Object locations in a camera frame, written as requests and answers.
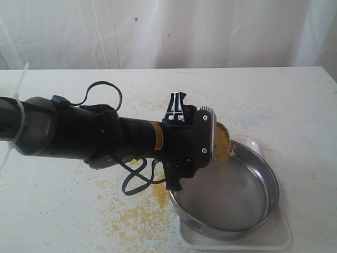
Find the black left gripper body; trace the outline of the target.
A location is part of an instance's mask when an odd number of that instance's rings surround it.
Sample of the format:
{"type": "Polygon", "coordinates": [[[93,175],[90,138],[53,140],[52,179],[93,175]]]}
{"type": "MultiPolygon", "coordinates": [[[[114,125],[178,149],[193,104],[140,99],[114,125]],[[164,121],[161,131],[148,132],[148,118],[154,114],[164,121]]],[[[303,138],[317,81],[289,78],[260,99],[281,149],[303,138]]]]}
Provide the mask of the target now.
{"type": "Polygon", "coordinates": [[[164,138],[168,146],[162,160],[167,190],[182,190],[180,179],[190,179],[198,169],[204,168],[193,159],[192,129],[194,115],[199,107],[183,104],[185,97],[183,92],[171,93],[162,120],[168,130],[168,136],[164,138]]]}

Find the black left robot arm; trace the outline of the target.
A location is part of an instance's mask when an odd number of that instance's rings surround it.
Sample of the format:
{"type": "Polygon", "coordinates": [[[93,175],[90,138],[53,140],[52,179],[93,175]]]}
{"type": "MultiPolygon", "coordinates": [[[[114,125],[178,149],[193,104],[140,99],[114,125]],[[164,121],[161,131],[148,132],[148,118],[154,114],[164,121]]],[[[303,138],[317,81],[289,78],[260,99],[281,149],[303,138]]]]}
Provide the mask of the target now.
{"type": "Polygon", "coordinates": [[[172,94],[161,122],[120,117],[106,104],[74,106],[54,96],[26,101],[1,98],[1,140],[28,156],[81,159],[93,169],[136,159],[161,162],[167,190],[180,191],[214,155],[216,119],[209,108],[182,103],[172,94]]]}

